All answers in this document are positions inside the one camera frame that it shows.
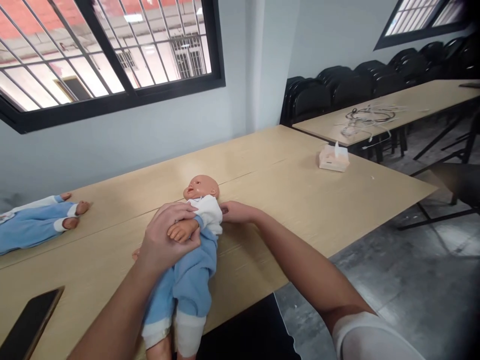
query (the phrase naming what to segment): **white sock cuff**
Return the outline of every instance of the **white sock cuff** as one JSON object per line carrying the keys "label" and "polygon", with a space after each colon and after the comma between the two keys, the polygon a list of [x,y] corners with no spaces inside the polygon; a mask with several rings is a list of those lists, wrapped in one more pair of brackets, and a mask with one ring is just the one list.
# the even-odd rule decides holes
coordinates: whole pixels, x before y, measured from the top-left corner
{"label": "white sock cuff", "polygon": [[143,341],[145,341],[145,347],[150,349],[152,346],[165,339],[170,332],[171,325],[171,318],[164,318],[160,321],[144,325],[141,331],[141,336],[143,337]]}
{"label": "white sock cuff", "polygon": [[178,352],[184,358],[192,357],[199,351],[206,321],[206,316],[196,317],[177,310],[175,329]]}
{"label": "white sock cuff", "polygon": [[63,223],[64,223],[65,219],[68,219],[68,217],[58,219],[53,223],[53,228],[55,229],[56,232],[63,233],[63,232],[68,230],[68,229],[64,228],[64,226],[63,226]]}
{"label": "white sock cuff", "polygon": [[191,328],[203,327],[207,322],[207,317],[197,317],[193,315],[188,315],[179,310],[176,311],[175,322],[179,325],[185,325]]}
{"label": "white sock cuff", "polygon": [[70,209],[68,209],[66,213],[67,218],[78,218],[79,216],[75,214],[77,212],[78,204],[73,204]]}

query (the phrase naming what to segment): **gray floor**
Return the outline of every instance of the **gray floor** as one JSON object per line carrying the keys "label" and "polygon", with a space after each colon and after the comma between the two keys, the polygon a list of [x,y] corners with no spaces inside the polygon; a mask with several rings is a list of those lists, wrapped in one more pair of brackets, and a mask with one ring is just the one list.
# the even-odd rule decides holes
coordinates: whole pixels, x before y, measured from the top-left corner
{"label": "gray floor", "polygon": [[[419,161],[413,157],[444,127],[445,120],[415,123],[408,152],[386,155],[383,165],[405,174],[461,149],[465,143],[440,151],[468,131],[469,121],[454,129]],[[480,164],[480,136],[470,163]],[[431,173],[424,178],[431,180]],[[451,193],[442,189],[422,201],[431,216],[469,209],[450,206]],[[424,220],[413,206],[380,226],[331,260],[348,277],[371,307],[427,360],[459,359],[472,319],[480,265],[480,216],[476,214],[437,224],[398,231],[399,225]],[[329,332],[320,316],[289,283],[276,293],[295,349],[303,360],[336,359]]]}

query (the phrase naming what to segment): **tissue box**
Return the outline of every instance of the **tissue box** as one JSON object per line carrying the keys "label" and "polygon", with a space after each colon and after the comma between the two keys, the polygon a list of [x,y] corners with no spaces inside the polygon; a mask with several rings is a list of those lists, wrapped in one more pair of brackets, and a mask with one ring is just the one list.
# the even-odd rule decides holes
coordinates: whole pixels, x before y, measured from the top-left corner
{"label": "tissue box", "polygon": [[334,170],[343,173],[350,165],[347,148],[340,147],[338,142],[335,146],[325,145],[318,157],[320,169]]}

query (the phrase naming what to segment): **window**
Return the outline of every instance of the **window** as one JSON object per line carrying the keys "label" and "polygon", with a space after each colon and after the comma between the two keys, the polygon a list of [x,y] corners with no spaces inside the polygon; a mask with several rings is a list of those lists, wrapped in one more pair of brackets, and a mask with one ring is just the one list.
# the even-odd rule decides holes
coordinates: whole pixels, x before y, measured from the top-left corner
{"label": "window", "polygon": [[375,50],[465,29],[462,0],[399,0]]}
{"label": "window", "polygon": [[0,118],[21,134],[222,86],[218,0],[0,0]]}

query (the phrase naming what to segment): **white sleeve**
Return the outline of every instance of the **white sleeve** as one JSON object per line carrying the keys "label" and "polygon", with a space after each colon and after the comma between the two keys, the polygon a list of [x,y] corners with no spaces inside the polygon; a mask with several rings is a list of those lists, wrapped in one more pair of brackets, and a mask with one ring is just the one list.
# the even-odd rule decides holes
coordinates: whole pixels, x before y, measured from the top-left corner
{"label": "white sleeve", "polygon": [[201,221],[203,222],[202,229],[208,228],[215,235],[222,233],[220,223],[222,222],[223,215],[216,198],[212,195],[207,195],[199,202],[191,202],[191,204],[198,209],[195,211],[195,214],[201,217]]}
{"label": "white sleeve", "polygon": [[15,207],[11,210],[12,213],[18,213],[20,210],[24,209],[31,209],[31,208],[39,208],[42,206],[47,206],[47,205],[53,205],[53,204],[58,204],[57,200],[55,200],[55,196],[49,196],[41,200],[37,200],[31,203],[28,203],[23,206]]}
{"label": "white sleeve", "polygon": [[332,338],[338,360],[425,360],[385,320],[369,312],[342,317]]}

